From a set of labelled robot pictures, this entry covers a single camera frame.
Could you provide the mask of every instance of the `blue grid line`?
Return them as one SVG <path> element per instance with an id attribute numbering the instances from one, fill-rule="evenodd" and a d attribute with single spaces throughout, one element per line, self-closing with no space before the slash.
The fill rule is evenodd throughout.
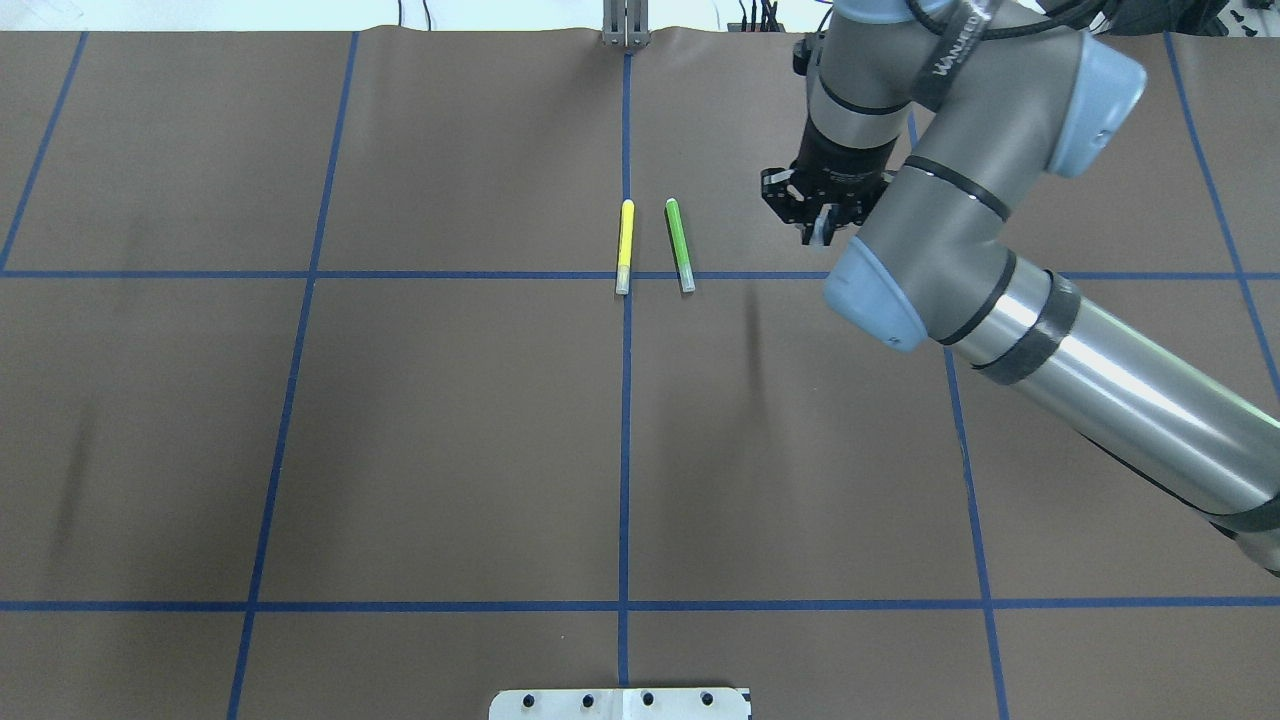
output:
<path id="1" fill-rule="evenodd" d="M 612 281 L 612 270 L 320 270 L 324 279 Z"/>
<path id="2" fill-rule="evenodd" d="M 1196 272 L 1096 272 L 1068 270 L 1059 273 L 1073 281 L 1234 281 L 1235 273 Z"/>
<path id="3" fill-rule="evenodd" d="M 274 614 L 503 614 L 503 612 L 874 612 L 942 610 L 1123 610 L 1133 607 L 1280 607 L 1280 596 L 1011 597 L 891 600 L 534 600 L 534 601 L 259 601 Z M 134 600 L 9 600 L 0 612 L 246 612 L 248 602 Z"/>
<path id="4" fill-rule="evenodd" d="M 1271 354 L 1271 343 L 1267 342 L 1266 329 L 1262 327 L 1262 318 L 1258 307 L 1253 302 L 1253 291 L 1249 290 L 1249 281 L 1244 274 L 1244 264 L 1240 252 L 1235 246 L 1235 237 L 1231 236 L 1231 225 L 1226 222 L 1226 211 L 1222 209 L 1222 199 L 1213 182 L 1213 173 L 1210 172 L 1208 160 L 1204 158 L 1204 149 L 1201 146 L 1199 132 L 1196 129 L 1196 118 L 1192 115 L 1192 106 L 1187 99 L 1187 87 L 1183 85 L 1183 73 L 1178 67 L 1178 53 L 1174 50 L 1174 40 L 1165 32 L 1165 53 L 1169 55 L 1169 68 L 1174 73 L 1174 86 L 1178 88 L 1178 101 L 1183 106 L 1183 118 L 1187 120 L 1187 132 L 1192 137 L 1192 149 L 1196 150 L 1196 161 L 1199 163 L 1201 174 L 1204 176 L 1204 184 L 1208 188 L 1210 200 L 1213 201 L 1213 214 L 1217 215 L 1217 224 L 1222 229 L 1222 241 L 1226 251 L 1231 256 L 1231 266 L 1235 268 L 1235 277 L 1240 283 L 1240 295 L 1244 296 L 1244 306 L 1249 311 L 1249 320 L 1253 323 L 1253 333 L 1257 336 L 1258 347 L 1262 350 L 1262 360 L 1266 363 L 1267 374 L 1271 375 L 1271 389 L 1280 398 L 1280 370 L 1276 369 L 1275 356 Z"/>
<path id="5" fill-rule="evenodd" d="M 342 128 L 347 115 L 347 99 L 351 95 L 351 76 L 356 68 L 356 49 L 360 46 L 360 33 L 351 33 L 347 50 L 347 69 L 342 81 L 342 95 L 338 99 L 338 117 L 333 127 L 333 141 L 329 146 L 329 167 L 325 169 L 324 191 L 320 196 L 320 209 L 316 213 L 315 240 L 311 246 L 311 266 L 307 272 L 307 284 L 302 293 L 302 310 L 298 313 L 298 329 L 293 341 L 293 357 L 289 363 L 289 379 L 284 388 L 284 405 L 280 410 L 280 427 L 275 439 L 275 456 L 271 460 L 271 475 L 266 486 L 266 501 L 262 505 L 262 524 L 257 536 L 257 551 L 253 557 L 253 571 L 250 577 L 248 607 L 244 610 L 244 625 L 241 629 L 239 652 L 236 657 L 236 674 L 232 679 L 230 700 L 227 706 L 228 720 L 239 714 L 241 691 L 244 687 L 244 670 L 248 665 L 248 648 L 253 639 L 253 619 L 259 592 L 262 587 L 262 566 L 266 562 L 266 547 L 271 534 L 271 518 L 275 514 L 275 495 L 280 486 L 280 469 L 284 464 L 284 446 L 289 436 L 289 421 L 293 414 L 293 397 L 298 387 L 298 370 L 302 365 L 302 348 L 306 345 L 307 322 L 311 318 L 311 300 L 315 296 L 320 251 L 324 245 L 324 231 L 329 213 L 329 197 L 333 193 L 333 176 L 338 169 L 338 152 L 342 147 Z"/>
<path id="6" fill-rule="evenodd" d="M 978 588 L 982 593 L 982 615 L 987 625 L 987 648 L 991 652 L 991 675 L 996 687 L 996 708 L 1001 720 L 1009 720 L 1009 698 L 1005 693 L 1005 671 L 1000 659 L 1000 635 L 996 632 L 996 611 L 991 600 L 991 578 L 987 573 L 987 551 L 982 539 L 982 519 L 978 512 L 978 491 L 973 484 L 973 460 L 969 455 L 969 434 L 964 427 L 964 407 L 960 404 L 960 383 L 956 378 L 955 357 L 951 350 L 943 348 L 947 365 L 947 388 L 951 393 L 951 416 L 960 441 L 960 457 L 964 462 L 964 484 L 969 500 L 969 532 L 973 536 L 973 555 L 978 565 Z"/>
<path id="7" fill-rule="evenodd" d="M 612 600 L 259 602 L 259 612 L 617 612 Z"/>
<path id="8" fill-rule="evenodd" d="M 632 612 L 832 612 L 868 610 L 980 610 L 982 600 L 643 600 Z"/>
<path id="9" fill-rule="evenodd" d="M 247 602 L 155 600 L 5 600 L 0 612 L 244 612 Z"/>
<path id="10" fill-rule="evenodd" d="M 699 270 L 701 281 L 823 281 L 826 270 Z M 1060 270 L 1080 281 L 1235 281 L 1219 272 Z M 310 270 L 0 270 L 0 279 L 306 279 Z M 612 281 L 613 270 L 316 270 L 319 279 L 481 279 L 481 281 Z M 675 270 L 637 270 L 634 281 L 673 281 Z M 1249 281 L 1280 281 L 1280 272 L 1243 273 Z"/>
<path id="11" fill-rule="evenodd" d="M 911 141 L 911 147 L 920 141 L 920 133 L 915 127 L 915 108 L 906 111 L 906 137 Z"/>
<path id="12" fill-rule="evenodd" d="M 22 187 L 18 208 L 13 211 L 9 233 L 4 238 L 4 247 L 0 249 L 0 270 L 9 261 L 9 252 L 13 251 L 13 242 L 17 240 L 18 228 L 22 225 L 22 215 L 27 211 L 27 201 L 31 200 L 31 192 L 36 188 L 36 177 L 40 176 L 40 167 L 45 163 L 49 141 L 52 140 L 54 128 L 58 127 L 58 117 L 63 114 L 63 104 L 67 102 L 67 94 L 72 90 L 72 79 L 76 78 L 76 68 L 79 67 L 79 59 L 84 54 L 84 44 L 87 41 L 88 32 L 86 31 L 81 33 L 79 41 L 76 44 L 76 53 L 72 54 L 72 63 L 68 65 L 67 76 L 63 78 L 63 87 L 58 91 L 58 100 L 54 101 L 54 111 L 49 115 L 49 123 L 45 124 L 45 135 L 40 138 L 40 146 L 36 149 L 36 159 L 32 160 L 31 172 L 27 173 L 27 184 Z"/>
<path id="13" fill-rule="evenodd" d="M 622 56 L 622 199 L 631 197 L 631 53 Z M 618 687 L 631 682 L 631 293 L 622 296 L 622 420 L 618 452 Z"/>
<path id="14" fill-rule="evenodd" d="M 28 279 L 303 279 L 307 270 L 0 270 L 0 278 Z"/>
<path id="15" fill-rule="evenodd" d="M 1124 609 L 1124 607 L 1280 607 L 1275 596 L 1222 596 L 1222 597 L 1047 597 L 993 600 L 998 610 L 1071 610 L 1071 609 Z"/>

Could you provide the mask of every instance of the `black cable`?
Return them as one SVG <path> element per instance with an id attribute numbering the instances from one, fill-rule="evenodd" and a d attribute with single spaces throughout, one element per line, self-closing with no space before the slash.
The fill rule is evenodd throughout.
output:
<path id="1" fill-rule="evenodd" d="M 1071 4 L 1071 10 L 1064 10 L 1062 14 L 1060 15 L 1055 15 L 1047 20 L 1032 23 L 1029 26 L 988 29 L 982 33 L 982 37 L 979 37 L 979 40 L 1007 40 L 1010 37 L 1027 37 L 1028 35 L 1037 35 L 1048 29 L 1053 29 L 1056 27 L 1073 23 L 1089 14 L 1096 15 L 1098 14 L 1098 10 L 1102 9 L 1102 5 L 1105 5 L 1106 3 L 1107 0 L 1092 0 L 1092 1 L 1075 0 L 1075 3 Z M 911 10 L 911 15 L 915 18 L 915 20 L 922 26 L 924 26 L 924 28 L 932 32 L 933 35 L 941 36 L 942 31 L 946 29 L 946 26 L 943 23 L 933 19 L 928 13 L 924 12 L 924 8 L 920 6 L 919 0 L 906 0 L 906 6 Z"/>

